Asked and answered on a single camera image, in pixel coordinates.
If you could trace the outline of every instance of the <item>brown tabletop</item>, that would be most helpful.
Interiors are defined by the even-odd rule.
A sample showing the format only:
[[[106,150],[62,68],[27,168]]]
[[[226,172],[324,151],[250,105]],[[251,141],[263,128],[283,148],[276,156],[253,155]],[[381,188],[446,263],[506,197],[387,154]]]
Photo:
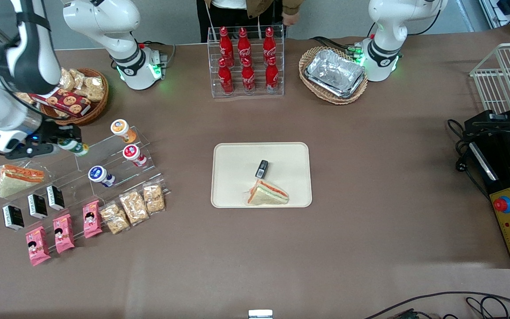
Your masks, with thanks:
[[[85,141],[109,136],[116,118],[136,125],[172,194],[163,214],[80,240],[37,267],[0,212],[0,318],[245,318],[269,308],[276,318],[358,319],[425,293],[510,297],[493,212],[454,170],[456,138],[445,127],[482,110],[468,72],[504,42],[510,28],[411,36],[391,77],[341,107],[298,78],[311,41],[287,41],[286,94],[265,103],[212,99],[204,45],[178,47],[166,80],[145,91],[125,86],[104,50],[58,52],[63,66],[91,67],[110,81],[109,109],[83,127]],[[265,141],[308,145],[313,203],[214,208],[215,145]],[[471,315],[461,296],[409,306]]]

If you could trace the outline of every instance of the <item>white robotic arm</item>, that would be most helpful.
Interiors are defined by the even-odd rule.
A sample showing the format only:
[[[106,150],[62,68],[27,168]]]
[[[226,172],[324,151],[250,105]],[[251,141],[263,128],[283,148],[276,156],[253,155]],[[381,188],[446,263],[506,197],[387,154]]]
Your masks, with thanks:
[[[147,89],[161,79],[160,53],[141,48],[131,31],[140,24],[131,0],[73,0],[63,9],[66,24],[103,45],[132,89]]]
[[[11,2],[19,34],[12,43],[0,44],[0,151],[8,158],[51,154],[57,151],[51,144],[57,136],[79,140],[79,129],[59,127],[12,95],[48,93],[58,85],[61,74],[43,0]]]
[[[369,14],[378,29],[373,39],[365,39],[363,66],[370,81],[389,77],[408,29],[407,21],[424,20],[436,16],[448,0],[371,0]]]

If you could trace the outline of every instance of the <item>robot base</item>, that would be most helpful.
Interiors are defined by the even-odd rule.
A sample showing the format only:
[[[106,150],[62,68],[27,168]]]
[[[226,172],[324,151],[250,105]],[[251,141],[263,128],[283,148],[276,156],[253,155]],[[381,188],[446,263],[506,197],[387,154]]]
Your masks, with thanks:
[[[148,89],[162,78],[161,68],[158,66],[158,63],[154,61],[154,56],[158,55],[158,51],[153,51],[147,47],[142,50],[145,53],[145,63],[137,70],[135,75],[122,74],[119,68],[117,69],[120,71],[121,79],[127,83],[127,86],[137,90]]]
[[[384,65],[385,61],[386,65],[379,66],[377,61],[371,57],[367,49],[371,41],[371,39],[363,40],[363,67],[365,67],[368,81],[380,82],[389,77],[398,58],[395,58],[392,62],[389,59],[382,60],[380,62],[381,65]]]

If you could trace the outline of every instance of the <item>black pants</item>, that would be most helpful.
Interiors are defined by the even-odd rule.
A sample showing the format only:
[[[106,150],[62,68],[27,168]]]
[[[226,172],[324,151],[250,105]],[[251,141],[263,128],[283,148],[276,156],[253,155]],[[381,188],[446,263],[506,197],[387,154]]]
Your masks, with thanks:
[[[200,22],[200,40],[205,43],[208,42],[208,28],[210,28],[210,18],[206,11],[206,2],[204,0],[196,0],[196,7],[198,10],[198,22]],[[273,11],[274,6],[271,5],[259,16],[261,26],[272,24]],[[212,17],[214,28],[221,26],[229,28],[235,26],[257,26],[257,18],[250,19],[247,16],[247,10],[222,9],[217,6],[210,6],[210,16]]]

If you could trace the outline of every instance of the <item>red bottle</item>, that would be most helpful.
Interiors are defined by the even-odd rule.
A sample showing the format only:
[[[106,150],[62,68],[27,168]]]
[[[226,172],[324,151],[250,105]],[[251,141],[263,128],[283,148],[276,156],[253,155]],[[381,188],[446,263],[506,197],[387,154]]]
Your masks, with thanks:
[[[227,35],[226,27],[220,28],[220,52],[221,57],[225,59],[225,64],[228,67],[233,67],[235,65],[235,60],[233,58],[233,45]]]
[[[269,94],[277,93],[279,89],[279,69],[277,69],[277,58],[269,57],[269,66],[265,71],[265,78],[267,79],[267,92]]]
[[[231,71],[225,64],[225,59],[219,59],[220,69],[218,71],[218,75],[220,77],[221,89],[225,95],[231,95],[233,93],[233,83],[231,81]]]
[[[263,41],[263,60],[265,61],[265,66],[269,63],[269,57],[274,57],[277,52],[277,43],[275,43],[275,31],[273,28],[268,27],[265,30],[265,40]]]
[[[237,51],[239,52],[239,59],[251,59],[251,43],[247,39],[247,30],[239,28],[239,42],[237,43]]]
[[[243,81],[243,88],[245,94],[251,95],[255,93],[255,72],[251,67],[251,58],[242,58],[243,70],[241,71],[241,79]]]

